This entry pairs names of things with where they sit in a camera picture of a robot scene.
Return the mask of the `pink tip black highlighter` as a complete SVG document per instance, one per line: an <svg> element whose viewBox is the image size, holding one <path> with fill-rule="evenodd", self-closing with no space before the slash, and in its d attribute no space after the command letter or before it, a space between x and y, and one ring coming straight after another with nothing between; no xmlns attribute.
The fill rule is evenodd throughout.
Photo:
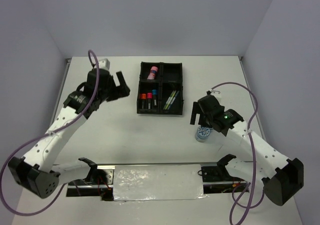
<svg viewBox="0 0 320 225"><path fill-rule="evenodd" d="M151 98L148 98L147 100L146 100L146 107L147 107L147 109L148 110L151 110L152 109L152 99Z"/></svg>

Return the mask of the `orange tip black highlighter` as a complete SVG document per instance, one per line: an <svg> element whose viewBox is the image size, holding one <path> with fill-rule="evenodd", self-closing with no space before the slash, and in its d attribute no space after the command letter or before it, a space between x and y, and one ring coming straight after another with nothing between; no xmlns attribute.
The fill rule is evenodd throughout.
<svg viewBox="0 0 320 225"><path fill-rule="evenodd" d="M146 109L146 100L145 99L141 99L140 100L140 107L141 110Z"/></svg>

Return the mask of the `blue tip black highlighter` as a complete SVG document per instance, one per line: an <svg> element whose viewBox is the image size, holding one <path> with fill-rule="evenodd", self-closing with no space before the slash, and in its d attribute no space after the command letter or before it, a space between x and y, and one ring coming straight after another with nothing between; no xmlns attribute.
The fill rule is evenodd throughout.
<svg viewBox="0 0 320 225"><path fill-rule="evenodd" d="M152 105L155 108L158 107L158 98L157 98L157 95L155 95L155 94L152 95Z"/></svg>

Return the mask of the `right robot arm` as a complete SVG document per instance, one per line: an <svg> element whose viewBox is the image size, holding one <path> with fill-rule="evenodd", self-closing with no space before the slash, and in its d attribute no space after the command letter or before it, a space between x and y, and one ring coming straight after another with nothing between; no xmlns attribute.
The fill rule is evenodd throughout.
<svg viewBox="0 0 320 225"><path fill-rule="evenodd" d="M238 147L260 166L264 194L277 206L283 206L304 186L304 164L278 152L248 127L233 109L226 110L209 94L192 105L190 124L212 128L225 137L226 145Z"/></svg>

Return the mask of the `blue slim pen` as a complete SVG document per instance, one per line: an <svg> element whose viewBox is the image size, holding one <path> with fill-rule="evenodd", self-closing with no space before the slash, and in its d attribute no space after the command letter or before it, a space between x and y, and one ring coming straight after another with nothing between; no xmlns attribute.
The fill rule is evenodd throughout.
<svg viewBox="0 0 320 225"><path fill-rule="evenodd" d="M176 98L178 97L179 93L180 93L180 91L177 91L176 94L174 95L174 97L173 97L173 99L171 101L172 104L176 100Z"/></svg>

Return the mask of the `orange highlighter cap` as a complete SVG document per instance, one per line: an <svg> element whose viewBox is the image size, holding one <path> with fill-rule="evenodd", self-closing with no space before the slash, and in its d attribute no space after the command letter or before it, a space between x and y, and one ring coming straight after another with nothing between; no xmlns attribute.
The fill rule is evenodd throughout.
<svg viewBox="0 0 320 225"><path fill-rule="evenodd" d="M147 94L146 94L146 93L142 93L142 94L140 95L140 99L141 99L141 100L146 100L146 99L147 99Z"/></svg>

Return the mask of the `green slim pen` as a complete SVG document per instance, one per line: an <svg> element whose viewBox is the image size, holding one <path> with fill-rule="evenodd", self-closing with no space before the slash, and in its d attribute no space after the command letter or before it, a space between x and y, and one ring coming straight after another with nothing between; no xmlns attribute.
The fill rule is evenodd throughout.
<svg viewBox="0 0 320 225"><path fill-rule="evenodd" d="M170 95L170 97L169 97L169 99L168 99L168 103L169 103L169 104L171 103L172 99L174 98L176 92L177 92L177 91L174 90L174 91L171 93L171 95Z"/></svg>

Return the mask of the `black compartment tray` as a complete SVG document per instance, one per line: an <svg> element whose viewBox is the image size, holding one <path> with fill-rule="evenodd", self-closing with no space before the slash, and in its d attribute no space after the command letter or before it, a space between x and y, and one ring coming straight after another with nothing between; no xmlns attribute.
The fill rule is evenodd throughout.
<svg viewBox="0 0 320 225"><path fill-rule="evenodd" d="M152 66L158 67L158 72L155 80L148 80ZM138 92L136 101L136 112L144 115L166 115L166 116L181 116L184 108L184 93L183 93L183 64L182 63L165 63L165 62L141 62L140 74L138 82ZM152 109L147 109L147 93L152 93L152 90L157 90L158 106ZM179 91L179 95L175 101L169 104L167 109L164 109L166 102L173 91ZM146 94L146 109L140 109L140 96Z"/></svg>

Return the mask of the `pink highlighter cap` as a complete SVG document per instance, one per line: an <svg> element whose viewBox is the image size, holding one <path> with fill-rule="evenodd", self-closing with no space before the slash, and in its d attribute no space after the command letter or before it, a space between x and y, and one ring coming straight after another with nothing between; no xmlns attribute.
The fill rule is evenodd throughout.
<svg viewBox="0 0 320 225"><path fill-rule="evenodd" d="M153 97L152 93L147 93L147 98L148 99L152 99L152 97Z"/></svg>

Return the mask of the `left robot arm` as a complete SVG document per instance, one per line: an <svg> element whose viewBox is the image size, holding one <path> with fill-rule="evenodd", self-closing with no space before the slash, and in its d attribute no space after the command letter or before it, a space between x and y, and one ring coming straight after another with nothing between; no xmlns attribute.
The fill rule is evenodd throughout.
<svg viewBox="0 0 320 225"><path fill-rule="evenodd" d="M8 168L16 183L41 199L49 197L59 185L75 180L86 184L95 183L106 173L88 158L76 162L57 164L56 158L73 134L97 111L103 102L110 102L129 96L122 72L113 76L105 69L93 69L87 80L70 93L63 103L59 115L47 130L47 136L40 139L21 158L12 157Z"/></svg>

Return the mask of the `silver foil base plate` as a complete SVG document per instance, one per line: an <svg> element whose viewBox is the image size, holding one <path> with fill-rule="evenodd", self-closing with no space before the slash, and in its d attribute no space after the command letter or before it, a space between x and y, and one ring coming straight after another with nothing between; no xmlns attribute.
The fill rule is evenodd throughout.
<svg viewBox="0 0 320 225"><path fill-rule="evenodd" d="M199 164L116 166L115 201L167 201L205 198Z"/></svg>

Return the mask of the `pink bottle of pens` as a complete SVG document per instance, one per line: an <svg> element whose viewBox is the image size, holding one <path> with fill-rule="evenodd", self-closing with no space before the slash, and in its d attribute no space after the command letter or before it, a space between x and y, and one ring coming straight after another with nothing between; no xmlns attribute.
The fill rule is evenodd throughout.
<svg viewBox="0 0 320 225"><path fill-rule="evenodd" d="M152 66L150 68L149 74L147 76L147 80L155 80L157 73L158 73L159 68L157 66Z"/></svg>

